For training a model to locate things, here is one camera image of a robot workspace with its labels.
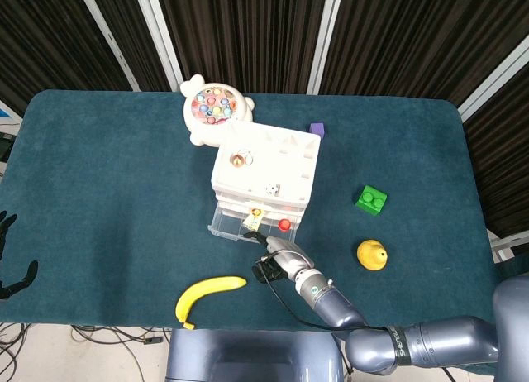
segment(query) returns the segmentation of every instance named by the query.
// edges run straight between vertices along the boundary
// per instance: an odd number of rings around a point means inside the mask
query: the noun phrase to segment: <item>small red ball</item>
[[[290,229],[290,221],[288,219],[282,219],[278,223],[278,228],[282,232],[286,232],[288,229]]]

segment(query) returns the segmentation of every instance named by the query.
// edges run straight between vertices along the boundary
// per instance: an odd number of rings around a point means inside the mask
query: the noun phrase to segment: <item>green toy brick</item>
[[[382,211],[386,198],[388,198],[386,193],[380,192],[372,186],[365,185],[358,202],[356,202],[356,206],[369,214],[377,215]]]

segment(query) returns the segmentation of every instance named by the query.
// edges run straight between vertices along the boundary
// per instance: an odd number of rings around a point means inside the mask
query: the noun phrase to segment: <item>purple block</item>
[[[325,136],[325,128],[323,128],[323,123],[311,123],[311,128],[309,131],[312,134],[318,134],[322,139]]]

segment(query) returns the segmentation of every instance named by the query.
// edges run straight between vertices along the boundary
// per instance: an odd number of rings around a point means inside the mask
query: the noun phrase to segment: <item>yellow banana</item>
[[[239,289],[245,285],[246,280],[238,276],[213,277],[199,281],[186,289],[180,296],[174,309],[176,318],[183,324],[184,328],[193,330],[195,328],[194,324],[187,322],[187,320],[195,302],[205,295]]]

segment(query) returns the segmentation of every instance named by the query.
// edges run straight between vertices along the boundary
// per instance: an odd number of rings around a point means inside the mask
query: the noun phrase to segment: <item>black cable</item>
[[[144,328],[144,330],[146,330],[143,334],[139,335],[138,337],[135,337],[127,332],[124,332],[123,330],[120,330],[119,328],[117,327],[109,327],[111,330],[115,331],[115,332],[119,332],[120,334],[122,334],[123,336],[133,340],[133,341],[136,341],[136,342],[143,342],[144,341],[144,337],[145,335],[147,335],[150,330],[147,329],[147,328]]]
[[[167,340],[167,343],[171,343],[171,338],[169,338],[169,337],[167,336],[167,331],[165,330],[165,328],[164,328],[164,337],[165,337],[165,339]]]
[[[86,331],[86,332],[95,332],[95,331],[100,331],[100,330],[104,330],[106,329],[106,327],[95,327],[95,326],[72,326],[72,327],[75,327],[81,331]]]
[[[5,327],[2,327],[2,329],[0,330],[0,333],[6,331],[8,328],[15,326],[17,324],[18,323],[11,323]],[[1,375],[4,372],[6,372],[9,369],[9,367],[12,365],[11,375],[9,376],[7,381],[12,380],[15,373],[17,372],[17,356],[19,355],[19,353],[22,350],[22,347],[24,346],[24,343],[26,341],[27,330],[30,327],[30,325],[31,324],[25,325],[23,323],[20,323],[20,331],[15,338],[13,338],[11,341],[6,341],[6,342],[0,341],[0,356],[4,353],[7,353],[9,357],[11,357],[11,360],[9,361],[9,363],[7,363],[7,365],[3,368],[3,370],[0,371],[0,375]],[[18,342],[20,342],[20,346],[18,347],[17,351],[13,353],[11,348],[15,346]]]
[[[455,382],[454,377],[452,376],[452,374],[448,371],[448,369],[446,367],[441,367],[441,369],[443,371],[445,371],[445,374],[448,377],[448,379],[450,380],[450,382]]]
[[[99,341],[97,339],[92,338],[91,336],[86,335],[84,333],[84,330],[78,329],[77,326],[72,326],[72,328],[74,329],[75,332],[77,332],[85,340],[90,341],[92,343],[97,343],[99,345],[121,345],[123,342],[133,342],[133,341],[135,341],[134,339],[130,339],[130,338],[125,339],[125,340],[121,340],[121,341]],[[108,330],[108,331],[113,331],[111,328],[106,328],[106,327],[105,328],[101,328],[101,329]]]
[[[261,262],[257,261],[255,262],[257,266],[259,267],[259,271],[263,275],[264,281],[266,281],[266,284],[269,286],[269,288],[274,293],[276,299],[283,305],[285,309],[287,309],[287,312],[290,313],[290,315],[295,318],[298,322],[301,324],[304,324],[305,326],[312,327],[312,328],[319,328],[320,330],[326,330],[326,331],[354,331],[354,330],[381,330],[381,331],[387,331],[383,327],[371,327],[371,326],[362,326],[362,327],[329,327],[329,326],[323,326],[321,324],[315,324],[313,322],[306,322],[305,320],[298,317],[296,313],[293,312],[293,310],[283,301],[283,299],[279,296],[275,288],[272,286],[272,284],[269,282],[268,277],[266,277],[265,271],[263,270],[263,266],[261,265]]]
[[[347,375],[351,376],[353,374],[353,366],[348,363],[346,359],[346,355],[341,349],[341,344],[338,342],[338,338],[336,338],[333,335],[332,340],[334,341],[334,343],[336,343],[336,347],[338,348],[338,351],[340,352],[341,359],[344,361],[344,365],[346,366],[346,370],[347,370]]]
[[[141,382],[145,382],[145,378],[143,377],[143,371],[141,370],[140,362],[136,358],[136,355],[131,350],[131,348],[129,346],[127,346],[124,341],[122,341],[122,338],[119,336],[119,334],[117,332],[115,332],[115,331],[112,331],[112,332],[114,332],[114,335],[116,335],[117,339],[123,344],[123,346],[125,347],[126,351],[128,351],[131,354],[132,358],[134,359],[134,362],[136,363],[136,367],[138,367],[138,371],[140,371]]]

